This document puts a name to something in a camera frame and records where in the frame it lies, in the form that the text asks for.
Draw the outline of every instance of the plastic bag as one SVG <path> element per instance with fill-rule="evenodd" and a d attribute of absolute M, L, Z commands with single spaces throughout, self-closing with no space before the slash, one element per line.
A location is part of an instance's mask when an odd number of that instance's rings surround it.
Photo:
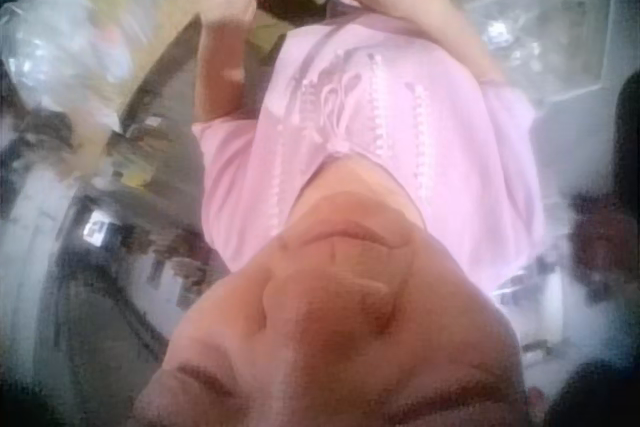
<path fill-rule="evenodd" d="M 544 99 L 589 81 L 585 0 L 464 0 L 511 81 Z"/>
<path fill-rule="evenodd" d="M 20 0 L 2 8 L 0 26 L 2 60 L 27 108 L 81 111 L 119 129 L 88 0 Z"/>

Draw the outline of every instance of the pink blouse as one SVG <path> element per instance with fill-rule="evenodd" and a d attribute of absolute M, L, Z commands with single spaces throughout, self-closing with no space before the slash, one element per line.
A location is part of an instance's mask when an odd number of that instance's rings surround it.
<path fill-rule="evenodd" d="M 406 189 L 484 291 L 537 253 L 543 231 L 533 110 L 479 84 L 411 26 L 359 14 L 288 34 L 259 119 L 196 124 L 202 223 L 232 271 L 284 227 L 328 158 L 360 154 Z"/>

